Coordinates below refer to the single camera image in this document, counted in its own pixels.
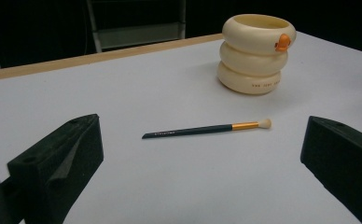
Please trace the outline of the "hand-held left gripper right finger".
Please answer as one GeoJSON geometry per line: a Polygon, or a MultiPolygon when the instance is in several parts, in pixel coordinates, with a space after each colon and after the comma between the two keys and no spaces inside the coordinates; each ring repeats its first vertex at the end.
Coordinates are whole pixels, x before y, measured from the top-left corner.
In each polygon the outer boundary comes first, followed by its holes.
{"type": "Polygon", "coordinates": [[[300,161],[362,223],[362,132],[311,116],[300,161]]]}

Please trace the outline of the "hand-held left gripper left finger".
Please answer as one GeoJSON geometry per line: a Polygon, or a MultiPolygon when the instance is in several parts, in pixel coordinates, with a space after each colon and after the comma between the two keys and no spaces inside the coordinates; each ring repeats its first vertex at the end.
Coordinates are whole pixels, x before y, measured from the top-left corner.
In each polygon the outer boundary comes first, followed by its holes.
{"type": "Polygon", "coordinates": [[[27,224],[63,224],[104,160],[99,116],[65,122],[7,164],[27,224]]]}

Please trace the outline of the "cream ringed duck brush holder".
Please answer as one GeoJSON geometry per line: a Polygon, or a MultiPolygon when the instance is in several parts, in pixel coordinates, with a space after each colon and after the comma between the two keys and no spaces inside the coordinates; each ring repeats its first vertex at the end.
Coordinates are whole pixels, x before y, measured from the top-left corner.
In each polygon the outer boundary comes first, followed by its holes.
{"type": "Polygon", "coordinates": [[[281,80],[295,27],[281,18],[242,14],[223,25],[217,77],[226,87],[245,94],[273,91],[281,80]]]}

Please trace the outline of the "dark makeup brush gold ferrule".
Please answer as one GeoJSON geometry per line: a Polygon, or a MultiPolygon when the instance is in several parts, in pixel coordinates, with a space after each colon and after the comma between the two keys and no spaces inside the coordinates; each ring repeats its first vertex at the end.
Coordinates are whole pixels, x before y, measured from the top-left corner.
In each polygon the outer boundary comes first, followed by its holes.
{"type": "Polygon", "coordinates": [[[272,126],[272,121],[270,119],[263,119],[251,122],[221,124],[221,125],[195,127],[195,128],[181,129],[181,130],[145,133],[142,136],[142,138],[151,139],[151,138],[186,136],[186,135],[207,134],[207,133],[225,133],[225,132],[234,132],[234,131],[248,130],[255,128],[270,129],[271,126],[272,126]]]}

